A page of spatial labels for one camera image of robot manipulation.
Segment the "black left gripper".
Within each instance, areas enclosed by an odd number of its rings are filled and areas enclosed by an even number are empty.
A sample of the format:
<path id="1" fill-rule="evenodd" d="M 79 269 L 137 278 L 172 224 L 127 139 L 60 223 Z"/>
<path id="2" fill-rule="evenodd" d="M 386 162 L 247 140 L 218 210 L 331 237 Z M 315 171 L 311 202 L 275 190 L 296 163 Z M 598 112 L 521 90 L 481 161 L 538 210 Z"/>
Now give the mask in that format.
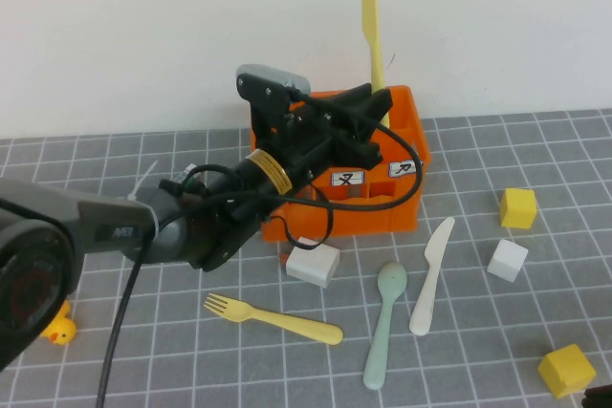
<path id="1" fill-rule="evenodd" d="M 251 106 L 255 151 L 248 156 L 280 196 L 291 195 L 330 167 L 375 167 L 383 160 L 373 141 L 359 142 L 312 104 L 291 108 L 310 94 L 301 75 L 240 75 L 239 96 Z M 329 101 L 373 119 L 392 108 L 391 92 L 372 92 L 370 83 L 329 97 Z"/>

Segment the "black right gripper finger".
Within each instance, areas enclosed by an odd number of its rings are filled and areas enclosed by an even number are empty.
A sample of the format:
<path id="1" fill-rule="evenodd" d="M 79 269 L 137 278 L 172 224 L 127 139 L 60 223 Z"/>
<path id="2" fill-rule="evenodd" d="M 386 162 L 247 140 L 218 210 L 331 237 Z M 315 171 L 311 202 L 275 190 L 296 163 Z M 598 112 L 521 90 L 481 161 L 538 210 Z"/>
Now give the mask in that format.
<path id="1" fill-rule="evenodd" d="M 612 386 L 586 389 L 583 397 L 584 408 L 612 408 Z"/>

